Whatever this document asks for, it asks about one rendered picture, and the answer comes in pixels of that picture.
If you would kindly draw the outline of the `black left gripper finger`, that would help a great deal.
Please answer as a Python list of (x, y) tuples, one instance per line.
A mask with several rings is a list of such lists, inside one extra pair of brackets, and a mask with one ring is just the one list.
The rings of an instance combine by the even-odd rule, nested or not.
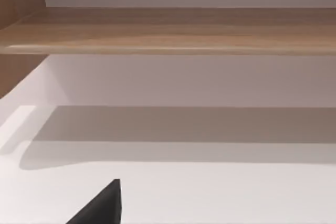
[(121, 181), (114, 179), (66, 224), (121, 224)]

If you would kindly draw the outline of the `wooden open shelf unit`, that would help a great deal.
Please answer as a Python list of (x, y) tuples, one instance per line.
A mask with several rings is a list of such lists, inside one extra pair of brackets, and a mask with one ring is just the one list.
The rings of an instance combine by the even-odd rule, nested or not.
[(336, 0), (0, 0), (0, 56), (336, 56)]

